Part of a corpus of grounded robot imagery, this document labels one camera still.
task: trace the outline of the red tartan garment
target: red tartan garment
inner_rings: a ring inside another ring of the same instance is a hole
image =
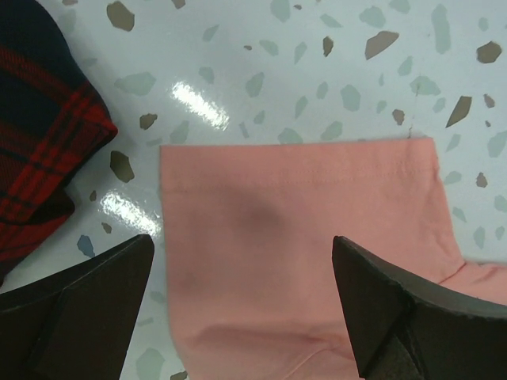
[[[0,282],[74,211],[63,187],[117,129],[51,16],[0,0]]]

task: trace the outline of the speckled floor tile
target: speckled floor tile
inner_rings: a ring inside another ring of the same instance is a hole
[[[167,324],[162,144],[431,136],[463,255],[507,262],[507,2],[40,2],[120,134],[72,182],[71,220],[2,290],[150,234],[156,257],[122,380],[187,377]]]

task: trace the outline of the white floor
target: white floor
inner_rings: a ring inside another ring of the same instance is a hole
[[[71,220],[2,291],[151,234],[122,380],[185,378],[167,324],[161,144],[432,136],[463,255],[507,261],[504,0],[40,1],[120,133],[71,184]],[[118,176],[112,150],[128,157],[113,154]]]

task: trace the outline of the pink sock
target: pink sock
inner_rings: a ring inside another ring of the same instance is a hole
[[[164,146],[173,340],[192,380],[356,380],[331,248],[344,235],[456,291],[507,304],[466,264],[431,139]]]

